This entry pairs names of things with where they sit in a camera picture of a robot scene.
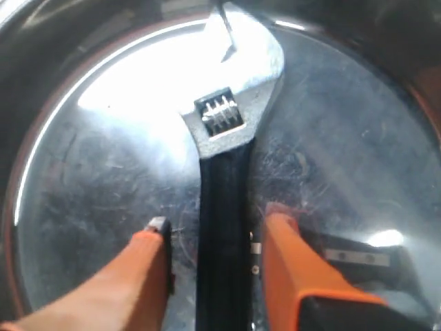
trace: wrench head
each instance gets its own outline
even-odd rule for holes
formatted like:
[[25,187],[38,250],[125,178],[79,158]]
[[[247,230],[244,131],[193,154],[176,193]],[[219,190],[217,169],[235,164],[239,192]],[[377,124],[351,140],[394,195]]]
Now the wrench head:
[[223,15],[215,9],[207,21],[209,65],[194,110],[183,115],[202,159],[254,138],[285,67],[282,47],[262,23],[232,3]]

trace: stainless steel bowl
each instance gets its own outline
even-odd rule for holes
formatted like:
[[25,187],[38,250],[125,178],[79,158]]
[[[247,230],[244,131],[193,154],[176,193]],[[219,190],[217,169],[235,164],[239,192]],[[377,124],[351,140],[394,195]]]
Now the stainless steel bowl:
[[[173,96],[155,89],[192,83],[188,50],[212,3],[34,0],[2,14],[9,3],[0,4],[1,312],[10,319],[71,290],[160,213],[173,222],[177,275],[164,329],[191,330],[198,154],[181,117],[163,106]],[[433,325],[441,5],[236,3],[273,32],[287,62],[249,177],[254,241],[266,203],[288,204],[309,243],[355,285]],[[348,242],[389,262],[343,261],[334,253],[355,252]],[[252,327],[266,330],[254,274]]]

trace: scratched metal surface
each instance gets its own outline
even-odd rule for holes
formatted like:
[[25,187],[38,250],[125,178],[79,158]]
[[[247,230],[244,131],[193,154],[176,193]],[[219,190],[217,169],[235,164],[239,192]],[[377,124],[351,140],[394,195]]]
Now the scratched metal surface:
[[[273,31],[287,71],[251,166],[256,236],[269,201],[308,210],[326,219],[320,231],[353,240],[396,228],[407,238],[422,296],[438,309],[441,167],[422,113],[358,57],[289,28]],[[165,214],[174,226],[178,292],[164,328],[192,330],[200,180],[192,138],[177,114],[115,116],[84,110],[78,98],[45,131],[23,188],[14,237],[22,299],[37,309],[66,293],[146,219]],[[253,322],[265,330],[255,280]]]

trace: wrench handle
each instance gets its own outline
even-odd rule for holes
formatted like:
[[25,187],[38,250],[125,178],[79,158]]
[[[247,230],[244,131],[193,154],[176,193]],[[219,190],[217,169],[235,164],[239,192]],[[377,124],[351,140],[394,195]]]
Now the wrench handle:
[[245,331],[251,306],[247,178],[253,141],[201,159],[196,331]]

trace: metal tip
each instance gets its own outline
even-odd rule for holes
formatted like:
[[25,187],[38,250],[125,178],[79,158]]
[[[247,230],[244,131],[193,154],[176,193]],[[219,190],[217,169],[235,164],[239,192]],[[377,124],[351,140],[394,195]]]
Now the metal tip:
[[160,231],[160,230],[162,229],[162,227],[163,227],[163,224],[164,224],[165,220],[166,220],[166,217],[165,217],[165,216],[156,216],[156,217],[153,217],[153,218],[149,221],[149,223],[144,227],[144,230],[148,230],[148,229],[151,229],[151,228],[155,228],[155,229],[157,229],[158,231]]

